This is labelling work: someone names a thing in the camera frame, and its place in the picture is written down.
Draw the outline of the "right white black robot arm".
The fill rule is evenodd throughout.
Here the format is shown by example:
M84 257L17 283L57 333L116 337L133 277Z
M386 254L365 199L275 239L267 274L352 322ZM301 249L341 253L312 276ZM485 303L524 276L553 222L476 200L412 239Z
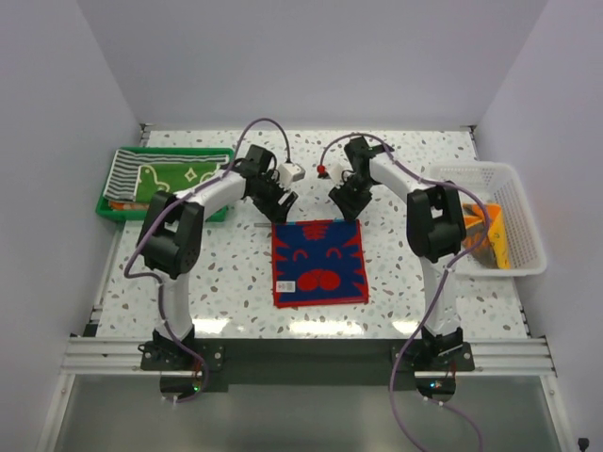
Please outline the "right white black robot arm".
M459 191L451 182L434 182L407 169L380 138L371 146L358 133L345 135L344 146L351 169L326 167L323 154L317 166L320 178L329 178L329 192L344 220L352 221L372 200L371 189L384 186L406 205L406 240L419 259L424 283L425 309L418 326L396 353L392 375L399 365L416 362L441 369L464 344L457 310L456 283L452 269L463 256L466 229Z

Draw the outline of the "orange yellow patterned towel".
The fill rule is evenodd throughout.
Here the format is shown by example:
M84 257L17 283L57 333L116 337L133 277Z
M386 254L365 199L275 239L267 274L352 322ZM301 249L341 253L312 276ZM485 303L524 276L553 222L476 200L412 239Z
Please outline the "orange yellow patterned towel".
M485 215L475 203L463 203L466 238L463 246L472 249L471 255L483 266L493 269L510 269L508 240L502 207L497 203L485 204L489 218L487 237L474 248L483 236Z

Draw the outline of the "green frog pattern towel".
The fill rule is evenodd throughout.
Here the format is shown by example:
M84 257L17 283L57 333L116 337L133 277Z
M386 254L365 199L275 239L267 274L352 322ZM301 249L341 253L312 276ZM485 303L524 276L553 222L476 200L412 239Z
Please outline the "green frog pattern towel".
M148 203L156 191L187 190L210 179L218 162L152 163L139 167L135 202Z

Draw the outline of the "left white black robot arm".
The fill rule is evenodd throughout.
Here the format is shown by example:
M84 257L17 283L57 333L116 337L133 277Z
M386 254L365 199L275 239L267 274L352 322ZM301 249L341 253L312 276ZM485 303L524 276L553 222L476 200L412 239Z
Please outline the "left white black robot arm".
M298 198L293 183L304 169L252 145L247 154L217 168L192 188L153 195L133 253L142 258L142 277L157 283L159 320L151 341L139 346L145 371L202 371L206 359L190 314L189 274L202 250L203 227L220 209L250 199L272 223L285 222Z

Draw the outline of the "red blue patterned towel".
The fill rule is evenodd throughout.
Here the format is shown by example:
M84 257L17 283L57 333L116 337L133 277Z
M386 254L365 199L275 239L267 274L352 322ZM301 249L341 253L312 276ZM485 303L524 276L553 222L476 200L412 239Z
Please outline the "red blue patterned towel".
M357 220L272 224L271 267L273 303L279 309L368 303Z

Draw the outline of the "green white striped towel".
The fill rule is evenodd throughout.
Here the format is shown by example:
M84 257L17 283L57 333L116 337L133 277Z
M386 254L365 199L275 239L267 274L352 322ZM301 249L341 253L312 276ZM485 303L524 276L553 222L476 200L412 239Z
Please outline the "green white striped towel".
M111 201L135 199L139 168L151 164L228 163L233 151L227 148L121 147L113 156L103 196Z

